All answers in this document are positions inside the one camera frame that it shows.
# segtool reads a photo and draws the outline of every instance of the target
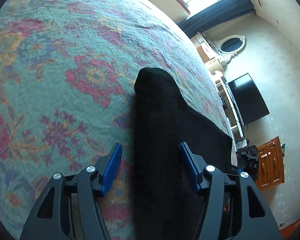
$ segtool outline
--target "dark curtain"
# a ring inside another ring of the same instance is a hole
[[[221,23],[255,12],[251,0],[220,0],[193,16],[177,23],[181,30],[192,38]]]

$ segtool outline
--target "electronic device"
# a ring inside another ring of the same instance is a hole
[[[270,114],[256,84],[249,73],[228,82],[234,104],[239,110],[242,125]]]
[[[258,180],[258,148],[255,145],[238,150],[237,171],[247,172],[253,181]]]
[[[249,146],[249,139],[244,139],[240,142],[236,143],[237,150],[248,147]]]
[[[192,153],[188,144],[179,146],[184,171],[192,190],[204,196],[193,240],[281,240],[277,223],[252,177],[222,173]],[[225,193],[229,193],[229,219],[221,228]]]

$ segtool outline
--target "bed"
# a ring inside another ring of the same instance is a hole
[[[123,159],[101,200],[111,239],[133,239],[134,82],[144,67],[229,134],[216,89],[188,37],[147,0],[7,0],[0,10],[0,220],[19,239],[38,195],[107,155]]]

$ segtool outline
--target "cable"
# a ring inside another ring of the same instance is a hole
[[[237,119],[235,119],[235,118],[232,118],[232,117],[229,117],[229,116],[227,116],[228,118],[231,118],[231,119],[233,119],[233,120],[236,120],[238,123],[240,123]]]
[[[227,116],[228,118],[231,118],[231,119],[233,119],[233,120],[236,120],[238,123],[240,123],[237,119],[235,119],[235,118],[232,118],[232,117],[229,117],[229,116]],[[245,130],[245,131],[248,131],[249,130],[249,126],[247,125],[247,124],[245,124],[243,127],[242,127],[242,129],[243,130]]]

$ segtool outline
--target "television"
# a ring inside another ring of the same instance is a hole
[[[228,83],[233,103],[239,110],[242,125],[258,120],[269,110],[249,73]]]

